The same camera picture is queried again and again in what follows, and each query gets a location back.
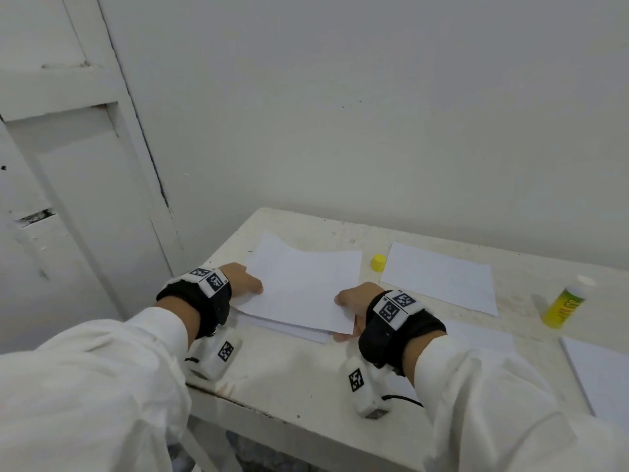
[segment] right hand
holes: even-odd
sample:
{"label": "right hand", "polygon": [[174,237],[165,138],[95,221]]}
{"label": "right hand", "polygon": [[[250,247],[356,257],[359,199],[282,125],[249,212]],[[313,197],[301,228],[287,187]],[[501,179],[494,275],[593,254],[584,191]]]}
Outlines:
{"label": "right hand", "polygon": [[367,281],[354,288],[344,289],[334,297],[334,302],[337,305],[347,306],[352,313],[356,315],[354,319],[354,332],[351,335],[334,333],[335,341],[347,341],[350,338],[360,336],[360,334],[365,331],[365,320],[369,304],[383,291],[385,291],[384,288]]}

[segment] sheet of paper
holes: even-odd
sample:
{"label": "sheet of paper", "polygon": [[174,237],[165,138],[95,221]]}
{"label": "sheet of paper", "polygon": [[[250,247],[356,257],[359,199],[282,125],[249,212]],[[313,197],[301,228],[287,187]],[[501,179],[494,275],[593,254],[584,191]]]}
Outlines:
{"label": "sheet of paper", "polygon": [[358,285],[361,258],[360,251],[302,252],[264,232],[245,262],[247,272],[262,281],[264,293],[242,296],[232,304],[248,315],[280,323],[352,333],[353,315],[334,304],[334,297]]}
{"label": "sheet of paper", "polygon": [[[492,349],[502,353],[517,354],[513,336],[509,333],[452,320],[445,320],[444,325],[448,330],[448,334],[456,341],[461,351],[468,349]],[[418,400],[415,389],[406,378],[390,373],[386,377],[386,384],[390,394],[398,394]]]}
{"label": "sheet of paper", "polygon": [[271,320],[264,320],[263,318],[253,317],[240,313],[232,308],[230,316],[234,315],[238,323],[244,322],[254,326],[260,326],[262,328],[268,328],[269,330],[279,331],[288,335],[297,336],[299,338],[309,339],[310,341],[316,341],[318,343],[327,343],[332,334],[321,331],[313,330],[312,328],[303,328],[302,326],[287,325],[285,323],[279,323]]}
{"label": "sheet of paper", "polygon": [[629,356],[570,338],[562,344],[592,413],[629,433]]}
{"label": "sheet of paper", "polygon": [[381,281],[498,316],[491,265],[479,265],[394,242]]}

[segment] glue stick label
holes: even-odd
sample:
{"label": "glue stick label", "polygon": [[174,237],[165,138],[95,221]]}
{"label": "glue stick label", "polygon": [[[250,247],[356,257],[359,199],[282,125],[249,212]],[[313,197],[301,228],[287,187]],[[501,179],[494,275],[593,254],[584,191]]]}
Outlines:
{"label": "glue stick label", "polygon": [[565,289],[557,297],[555,302],[550,305],[542,321],[552,328],[558,328],[564,321],[570,318],[574,310],[584,301],[584,298],[579,298]]}

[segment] yellow cap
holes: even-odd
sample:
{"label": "yellow cap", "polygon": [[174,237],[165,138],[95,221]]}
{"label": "yellow cap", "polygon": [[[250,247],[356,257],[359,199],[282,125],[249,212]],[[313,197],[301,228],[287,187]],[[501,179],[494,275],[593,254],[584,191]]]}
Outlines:
{"label": "yellow cap", "polygon": [[383,272],[386,262],[387,257],[385,257],[384,255],[374,255],[371,259],[371,269],[374,272]]}

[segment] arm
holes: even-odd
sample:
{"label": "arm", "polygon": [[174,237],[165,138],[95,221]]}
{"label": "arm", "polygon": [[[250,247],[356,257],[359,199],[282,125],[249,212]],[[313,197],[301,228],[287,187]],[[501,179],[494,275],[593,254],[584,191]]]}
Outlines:
{"label": "arm", "polygon": [[[221,270],[233,295],[262,289],[241,265]],[[191,407],[181,364],[199,325],[166,297],[125,323],[87,322],[0,356],[3,468],[170,472],[166,445]]]}
{"label": "arm", "polygon": [[[384,290],[345,290],[336,302],[365,329],[367,306]],[[406,342],[401,364],[434,427],[429,470],[627,470],[624,433],[593,417],[568,417],[524,359],[488,350],[460,352],[444,332]]]}

